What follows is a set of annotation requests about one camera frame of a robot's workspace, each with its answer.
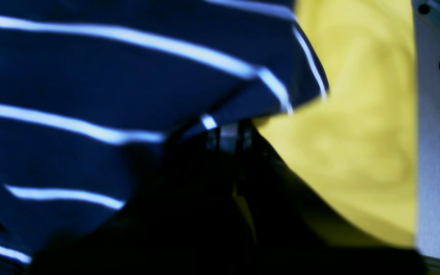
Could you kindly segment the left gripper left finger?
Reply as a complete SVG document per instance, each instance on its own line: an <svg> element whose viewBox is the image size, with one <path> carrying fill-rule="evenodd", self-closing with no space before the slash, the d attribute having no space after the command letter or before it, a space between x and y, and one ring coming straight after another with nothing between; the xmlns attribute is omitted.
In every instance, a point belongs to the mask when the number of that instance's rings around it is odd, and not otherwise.
<svg viewBox="0 0 440 275"><path fill-rule="evenodd" d="M239 209L230 172L236 147L222 129L173 148L157 177L92 233L37 253L27 275L237 275Z"/></svg>

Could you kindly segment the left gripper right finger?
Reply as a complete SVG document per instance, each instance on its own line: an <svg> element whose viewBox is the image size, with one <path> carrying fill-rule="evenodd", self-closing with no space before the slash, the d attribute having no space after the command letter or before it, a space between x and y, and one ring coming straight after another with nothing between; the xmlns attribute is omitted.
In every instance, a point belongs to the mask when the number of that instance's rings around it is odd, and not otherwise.
<svg viewBox="0 0 440 275"><path fill-rule="evenodd" d="M426 275L414 248L394 247L337 213L249 120L239 124L238 191L253 219L262 275Z"/></svg>

